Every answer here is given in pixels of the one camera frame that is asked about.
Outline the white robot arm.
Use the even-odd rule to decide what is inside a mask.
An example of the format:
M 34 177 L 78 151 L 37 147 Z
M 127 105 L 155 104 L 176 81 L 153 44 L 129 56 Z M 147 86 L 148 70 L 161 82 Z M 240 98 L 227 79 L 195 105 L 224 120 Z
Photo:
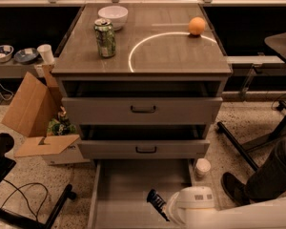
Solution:
M 286 197 L 216 210 L 212 189 L 192 186 L 173 194 L 165 212 L 181 229 L 286 229 Z

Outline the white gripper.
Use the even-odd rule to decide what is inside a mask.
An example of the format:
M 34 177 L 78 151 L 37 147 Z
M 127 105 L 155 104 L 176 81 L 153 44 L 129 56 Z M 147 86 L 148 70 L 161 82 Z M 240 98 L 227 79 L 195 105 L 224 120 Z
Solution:
M 174 193 L 165 212 L 176 225 L 216 225 L 214 195 L 208 186 L 187 187 Z

